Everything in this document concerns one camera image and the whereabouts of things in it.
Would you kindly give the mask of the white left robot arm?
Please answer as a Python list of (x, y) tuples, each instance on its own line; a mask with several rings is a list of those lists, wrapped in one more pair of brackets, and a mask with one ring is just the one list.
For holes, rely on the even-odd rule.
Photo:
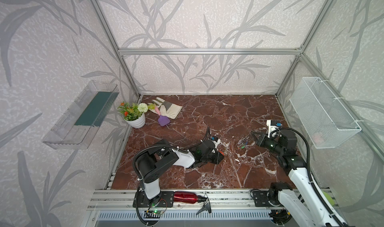
[(136, 154), (133, 169), (147, 199), (153, 200), (160, 196), (159, 178), (172, 166), (196, 169), (209, 163), (218, 165), (224, 159), (218, 150), (220, 143), (221, 140), (213, 136), (191, 148), (181, 149), (172, 146), (167, 140), (161, 140)]

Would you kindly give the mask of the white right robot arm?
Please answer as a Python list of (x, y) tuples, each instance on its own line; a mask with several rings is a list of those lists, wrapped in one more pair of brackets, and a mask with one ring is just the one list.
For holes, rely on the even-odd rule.
[(283, 206), (300, 227), (348, 226), (314, 180), (309, 143), (300, 132), (278, 127), (267, 134), (255, 131), (250, 134), (257, 146), (275, 154), (279, 165), (303, 197), (300, 200), (289, 184), (276, 182), (269, 189), (271, 205)]

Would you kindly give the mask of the bunch of coloured keys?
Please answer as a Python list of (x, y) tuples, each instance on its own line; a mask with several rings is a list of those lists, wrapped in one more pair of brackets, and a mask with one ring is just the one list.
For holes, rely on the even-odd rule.
[(239, 149), (244, 149), (248, 145), (248, 142), (249, 142), (249, 140), (246, 140), (246, 139), (240, 140), (238, 142)]

